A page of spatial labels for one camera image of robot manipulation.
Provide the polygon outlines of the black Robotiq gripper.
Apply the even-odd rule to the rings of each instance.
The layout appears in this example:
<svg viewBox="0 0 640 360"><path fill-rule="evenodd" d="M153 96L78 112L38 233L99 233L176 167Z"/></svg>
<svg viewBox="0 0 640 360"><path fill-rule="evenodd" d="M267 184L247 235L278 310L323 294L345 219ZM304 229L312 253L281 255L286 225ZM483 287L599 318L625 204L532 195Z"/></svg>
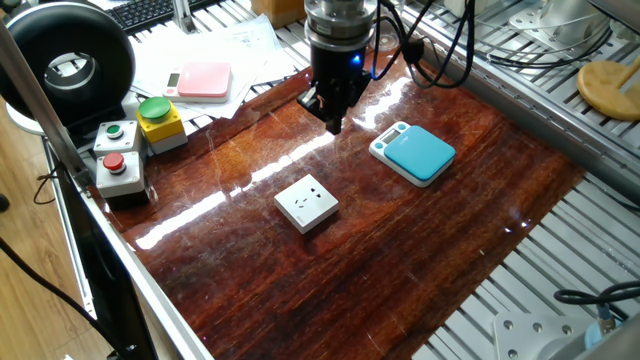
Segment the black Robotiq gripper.
<svg viewBox="0 0 640 360"><path fill-rule="evenodd" d="M328 85L333 80L345 82L341 87L339 117L325 104L316 86L298 97L298 104L325 123L329 133L339 134L347 110L354 107L366 90L371 75L364 69L366 47L349 51L327 50L311 46L311 68L314 84Z"/></svg>

